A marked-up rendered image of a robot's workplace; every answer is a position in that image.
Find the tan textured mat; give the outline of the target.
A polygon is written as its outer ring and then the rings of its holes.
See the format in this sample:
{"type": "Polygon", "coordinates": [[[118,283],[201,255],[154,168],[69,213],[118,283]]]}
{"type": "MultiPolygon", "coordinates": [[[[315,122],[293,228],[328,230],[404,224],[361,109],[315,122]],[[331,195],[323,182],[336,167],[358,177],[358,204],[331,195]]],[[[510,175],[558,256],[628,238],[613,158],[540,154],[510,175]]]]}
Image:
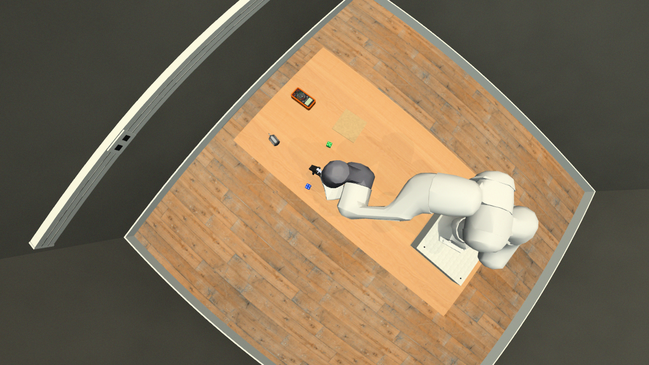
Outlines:
{"type": "Polygon", "coordinates": [[[332,129],[354,143],[366,124],[366,121],[346,109],[332,129]]]}

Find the orange digital multimeter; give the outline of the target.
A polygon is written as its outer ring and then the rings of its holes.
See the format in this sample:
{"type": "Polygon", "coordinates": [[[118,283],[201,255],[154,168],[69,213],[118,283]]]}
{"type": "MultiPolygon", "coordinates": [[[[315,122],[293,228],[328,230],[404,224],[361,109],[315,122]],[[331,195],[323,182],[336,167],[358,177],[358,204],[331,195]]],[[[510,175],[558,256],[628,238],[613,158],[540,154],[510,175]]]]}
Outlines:
{"type": "Polygon", "coordinates": [[[291,93],[291,98],[308,111],[316,104],[315,99],[308,95],[308,93],[302,91],[301,88],[296,88],[295,91],[291,93]]]}

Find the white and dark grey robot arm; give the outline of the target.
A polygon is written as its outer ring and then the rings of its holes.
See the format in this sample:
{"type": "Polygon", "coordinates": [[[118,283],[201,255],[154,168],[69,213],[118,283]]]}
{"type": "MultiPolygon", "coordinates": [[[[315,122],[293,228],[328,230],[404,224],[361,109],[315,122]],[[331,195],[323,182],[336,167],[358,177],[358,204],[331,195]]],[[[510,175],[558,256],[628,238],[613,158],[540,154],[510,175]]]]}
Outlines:
{"type": "Polygon", "coordinates": [[[339,199],[339,213],[351,220],[400,222],[421,213],[443,215],[438,222],[439,241],[457,252],[471,247],[490,269],[502,269],[538,230],[535,212],[513,205],[514,181],[500,171],[484,171],[470,179],[419,173],[387,206],[368,206],[375,174],[366,165],[332,160],[320,179],[326,199],[339,199]]]}

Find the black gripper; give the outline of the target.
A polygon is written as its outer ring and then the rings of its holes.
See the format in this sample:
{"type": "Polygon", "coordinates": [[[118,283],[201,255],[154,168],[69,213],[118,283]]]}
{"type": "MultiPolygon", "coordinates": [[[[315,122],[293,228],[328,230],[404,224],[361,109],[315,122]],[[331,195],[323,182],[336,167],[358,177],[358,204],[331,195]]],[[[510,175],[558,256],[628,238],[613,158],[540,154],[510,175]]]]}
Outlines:
{"type": "Polygon", "coordinates": [[[312,175],[315,174],[315,175],[318,175],[319,177],[321,176],[321,168],[320,167],[317,167],[315,165],[311,165],[309,169],[311,170],[312,175]]]}

